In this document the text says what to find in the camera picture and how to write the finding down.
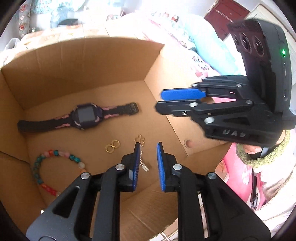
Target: ring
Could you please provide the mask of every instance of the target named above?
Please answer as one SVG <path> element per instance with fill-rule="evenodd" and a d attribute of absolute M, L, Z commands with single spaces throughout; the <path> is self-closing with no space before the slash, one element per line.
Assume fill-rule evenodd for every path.
<path fill-rule="evenodd" d="M 114 147 L 113 147 L 113 145 L 108 144 L 108 145 L 105 146 L 105 150 L 106 150 L 106 152 L 108 152 L 108 153 L 113 153 L 113 152 L 114 152 Z"/>
<path fill-rule="evenodd" d="M 113 141 L 111 141 L 111 145 L 113 146 L 113 148 L 118 148 L 118 147 L 120 147 L 120 142 L 118 141 L 118 140 L 113 140 Z"/>
<path fill-rule="evenodd" d="M 140 142 L 142 139 L 142 135 L 139 134 L 138 137 L 135 138 L 135 142 Z"/>
<path fill-rule="evenodd" d="M 140 145 L 144 146 L 144 144 L 145 144 L 145 138 L 143 137 L 140 139 Z"/>

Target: cardboard box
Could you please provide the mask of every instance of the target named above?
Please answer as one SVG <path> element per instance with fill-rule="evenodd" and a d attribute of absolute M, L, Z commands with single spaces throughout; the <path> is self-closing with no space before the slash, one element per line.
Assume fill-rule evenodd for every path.
<path fill-rule="evenodd" d="M 54 200 L 32 177 L 31 167 L 40 153 L 69 151 L 95 175 L 131 153 L 138 134 L 146 138 L 143 161 L 150 171 L 140 168 L 137 191 L 121 195 L 121 240 L 148 240 L 174 222 L 177 198 L 160 191 L 156 143 L 162 141 L 165 152 L 200 174 L 214 171 L 229 144 L 204 138 L 190 118 L 166 117 L 155 111 L 162 89 L 193 82 L 191 74 L 182 70 L 178 53 L 171 58 L 172 51 L 144 40 L 88 37 L 28 50 L 1 69 L 0 175 L 5 181 L 0 185 L 0 199 L 23 233 Z M 111 118 L 84 131 L 63 128 L 22 134 L 17 130 L 20 119 L 47 120 L 88 102 L 102 107 L 136 102 L 140 112 Z M 105 145 L 113 139 L 121 146 L 109 154 Z M 198 146 L 186 148 L 187 139 Z M 56 157 L 43 162 L 40 174 L 46 184 L 62 192 L 79 175 L 77 168 Z"/>

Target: person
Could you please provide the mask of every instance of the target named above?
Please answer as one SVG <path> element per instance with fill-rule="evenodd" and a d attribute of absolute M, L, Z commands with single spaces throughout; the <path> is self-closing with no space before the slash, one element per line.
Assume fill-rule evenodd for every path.
<path fill-rule="evenodd" d="M 296 204 L 295 146 L 295 131 L 286 130 L 275 149 L 263 158 L 253 160 L 248 155 L 261 152 L 261 147 L 233 143 L 221 161 L 227 170 L 226 183 L 253 209 L 272 236 Z M 257 176 L 255 195 L 254 176 Z"/>

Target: watch face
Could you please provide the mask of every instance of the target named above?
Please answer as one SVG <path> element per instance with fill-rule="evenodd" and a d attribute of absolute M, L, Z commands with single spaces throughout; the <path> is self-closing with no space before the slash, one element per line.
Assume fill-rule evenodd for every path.
<path fill-rule="evenodd" d="M 96 117 L 92 106 L 79 107 L 77 109 L 79 123 L 95 121 Z"/>

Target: green sleeve cuff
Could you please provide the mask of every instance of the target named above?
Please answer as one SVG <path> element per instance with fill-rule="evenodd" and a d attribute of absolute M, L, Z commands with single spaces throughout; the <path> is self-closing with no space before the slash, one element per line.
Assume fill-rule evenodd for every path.
<path fill-rule="evenodd" d="M 258 168 L 262 165 L 272 163 L 277 157 L 281 156 L 286 149 L 290 141 L 290 130 L 286 130 L 286 135 L 284 140 L 267 156 L 263 158 L 257 158 L 255 160 L 251 159 L 249 154 L 245 153 L 242 144 L 237 144 L 237 156 L 242 160 L 242 162 L 252 168 Z"/>

